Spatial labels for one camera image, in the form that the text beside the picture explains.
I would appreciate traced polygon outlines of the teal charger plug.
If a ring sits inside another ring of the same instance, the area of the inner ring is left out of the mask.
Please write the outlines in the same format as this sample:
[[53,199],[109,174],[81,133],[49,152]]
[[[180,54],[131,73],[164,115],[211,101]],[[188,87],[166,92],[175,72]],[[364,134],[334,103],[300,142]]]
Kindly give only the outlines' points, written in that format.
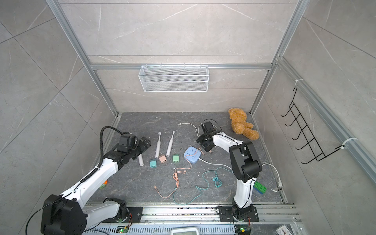
[[157,167],[157,161],[156,161],[156,159],[150,160],[149,161],[149,166],[150,166],[150,168]]

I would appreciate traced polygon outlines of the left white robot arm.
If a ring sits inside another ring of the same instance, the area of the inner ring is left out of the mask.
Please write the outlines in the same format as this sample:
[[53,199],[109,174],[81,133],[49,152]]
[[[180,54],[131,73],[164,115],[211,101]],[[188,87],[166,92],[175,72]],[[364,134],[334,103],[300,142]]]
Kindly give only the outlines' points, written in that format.
[[100,136],[100,160],[86,176],[60,195],[51,195],[43,205],[41,233],[43,235],[81,235],[101,222],[112,219],[123,222],[130,219],[126,201],[108,198],[99,205],[86,209],[85,205],[107,179],[130,160],[136,160],[151,146],[145,137],[138,138],[121,132],[118,144],[107,153]]

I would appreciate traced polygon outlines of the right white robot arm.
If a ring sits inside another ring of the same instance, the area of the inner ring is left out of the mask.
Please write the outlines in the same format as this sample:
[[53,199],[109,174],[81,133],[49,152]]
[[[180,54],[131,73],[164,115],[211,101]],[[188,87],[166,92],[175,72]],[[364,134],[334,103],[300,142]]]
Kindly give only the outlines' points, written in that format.
[[211,122],[201,125],[203,133],[196,140],[206,152],[217,146],[230,155],[231,168],[237,178],[237,190],[233,198],[232,215],[243,220],[254,215],[252,194],[254,184],[262,172],[262,164],[250,140],[236,140],[224,132],[216,130]]

